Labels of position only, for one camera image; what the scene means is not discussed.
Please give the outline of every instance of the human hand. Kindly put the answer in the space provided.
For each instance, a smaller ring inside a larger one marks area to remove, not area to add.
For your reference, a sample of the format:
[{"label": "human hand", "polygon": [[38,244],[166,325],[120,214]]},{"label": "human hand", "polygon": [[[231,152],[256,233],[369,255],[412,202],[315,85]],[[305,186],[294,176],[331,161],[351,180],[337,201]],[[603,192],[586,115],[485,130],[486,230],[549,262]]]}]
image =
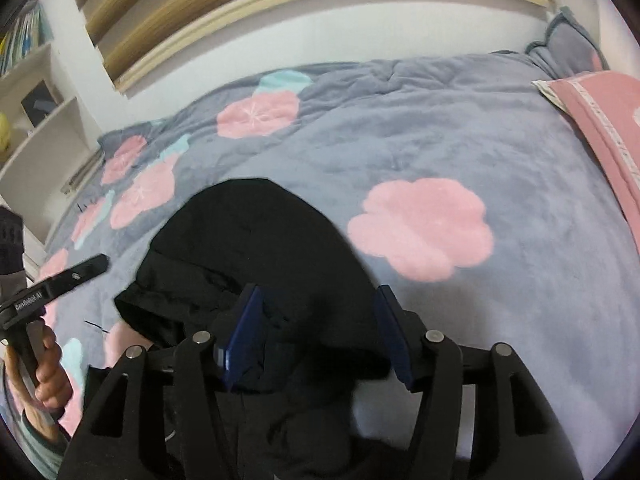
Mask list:
[{"label": "human hand", "polygon": [[45,351],[36,370],[40,384],[36,388],[35,399],[31,397],[20,375],[18,354],[9,346],[4,354],[4,364],[7,377],[24,405],[29,422],[47,440],[55,442],[59,438],[58,427],[48,426],[40,410],[64,408],[71,400],[73,389],[65,369],[60,364],[62,350],[56,343],[55,333],[48,326],[44,326],[42,330],[42,342]]}]

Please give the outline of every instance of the metal screw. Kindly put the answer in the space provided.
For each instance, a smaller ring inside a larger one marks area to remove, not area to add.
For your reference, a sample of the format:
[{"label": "metal screw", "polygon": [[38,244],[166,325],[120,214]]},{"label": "metal screw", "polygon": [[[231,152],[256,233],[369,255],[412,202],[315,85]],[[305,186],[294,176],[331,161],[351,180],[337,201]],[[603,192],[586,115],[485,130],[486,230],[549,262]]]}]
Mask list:
[{"label": "metal screw", "polygon": [[507,345],[507,343],[498,343],[495,346],[495,352],[502,357],[509,357],[513,352],[513,349]]},{"label": "metal screw", "polygon": [[200,330],[199,332],[193,334],[192,339],[194,343],[201,345],[211,339],[211,334],[206,330]]},{"label": "metal screw", "polygon": [[442,343],[444,341],[444,334],[440,330],[429,330],[424,336],[431,343]]},{"label": "metal screw", "polygon": [[135,359],[136,357],[140,357],[142,355],[142,346],[130,346],[127,348],[127,351],[124,352],[129,359]]}]

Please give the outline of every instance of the pink flower pattern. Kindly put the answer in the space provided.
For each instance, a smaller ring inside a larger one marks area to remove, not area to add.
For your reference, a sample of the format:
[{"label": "pink flower pattern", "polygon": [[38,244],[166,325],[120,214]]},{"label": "pink flower pattern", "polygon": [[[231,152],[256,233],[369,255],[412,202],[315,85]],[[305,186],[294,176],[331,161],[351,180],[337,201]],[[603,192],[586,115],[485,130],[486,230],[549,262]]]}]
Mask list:
[{"label": "pink flower pattern", "polygon": [[128,226],[142,212],[169,202],[175,192],[174,165],[180,158],[178,153],[158,160],[138,174],[133,184],[120,197],[111,211],[112,229]]},{"label": "pink flower pattern", "polygon": [[60,418],[60,426],[65,428],[66,432],[73,436],[80,424],[82,418],[82,389],[76,383],[76,380],[71,374],[67,374],[71,387],[73,389],[73,396],[65,408],[65,414]]},{"label": "pink flower pattern", "polygon": [[149,348],[153,343],[119,320],[104,338],[104,367],[113,368],[124,351],[133,345]]},{"label": "pink flower pattern", "polygon": [[446,280],[455,267],[477,266],[493,252],[484,203],[455,180],[383,182],[363,208],[348,224],[350,240],[410,280]]},{"label": "pink flower pattern", "polygon": [[114,191],[110,190],[107,195],[99,198],[95,203],[90,204],[80,214],[74,231],[71,233],[71,241],[74,243],[76,250],[82,247],[84,240],[94,230],[94,228],[102,222],[111,209]]},{"label": "pink flower pattern", "polygon": [[[56,275],[62,272],[66,268],[66,261],[68,259],[69,252],[66,249],[60,249],[55,253],[43,266],[40,267],[40,273],[38,275],[38,281],[41,282],[46,278]],[[54,327],[56,323],[56,309],[58,307],[58,300],[52,301],[46,306],[47,313],[44,315],[44,322]]]},{"label": "pink flower pattern", "polygon": [[289,126],[299,108],[300,100],[291,90],[255,94],[218,114],[218,135],[229,139],[268,136]]},{"label": "pink flower pattern", "polygon": [[145,146],[146,140],[143,136],[134,135],[125,140],[116,150],[113,158],[104,165],[101,183],[113,184],[125,176]]}]

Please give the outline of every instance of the finger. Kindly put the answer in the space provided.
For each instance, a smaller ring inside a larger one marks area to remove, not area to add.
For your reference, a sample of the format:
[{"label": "finger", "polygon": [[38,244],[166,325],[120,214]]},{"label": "finger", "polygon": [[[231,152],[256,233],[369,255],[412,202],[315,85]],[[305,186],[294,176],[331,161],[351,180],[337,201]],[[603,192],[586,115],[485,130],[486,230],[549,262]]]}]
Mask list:
[{"label": "finger", "polygon": [[46,383],[60,368],[60,358],[62,357],[62,348],[59,345],[53,345],[44,351],[40,360],[40,365],[36,370],[36,378],[41,383]]},{"label": "finger", "polygon": [[68,405],[74,391],[71,387],[71,383],[67,382],[66,385],[58,391],[53,397],[43,402],[44,407],[48,410],[56,410],[58,408],[64,408]]},{"label": "finger", "polygon": [[56,373],[50,377],[47,382],[41,383],[36,388],[36,399],[40,402],[46,402],[51,397],[55,397],[62,391],[69,382],[66,372],[62,367],[58,367]]},{"label": "finger", "polygon": [[45,348],[53,348],[56,344],[56,333],[47,325],[42,329],[42,342]]},{"label": "finger", "polygon": [[31,395],[24,385],[22,376],[20,375],[20,358],[18,352],[16,352],[10,346],[7,346],[4,352],[4,366],[6,368],[6,376],[14,386],[16,394],[21,400],[28,401],[31,399]]}]

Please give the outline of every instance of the yellow ball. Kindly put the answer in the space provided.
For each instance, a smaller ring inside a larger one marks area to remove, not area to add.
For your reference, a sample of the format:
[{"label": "yellow ball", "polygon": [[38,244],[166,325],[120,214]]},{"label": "yellow ball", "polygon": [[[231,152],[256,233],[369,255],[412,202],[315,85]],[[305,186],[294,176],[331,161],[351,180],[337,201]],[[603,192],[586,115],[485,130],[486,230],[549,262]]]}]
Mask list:
[{"label": "yellow ball", "polygon": [[5,152],[11,142],[11,123],[6,114],[0,112],[0,152]]}]

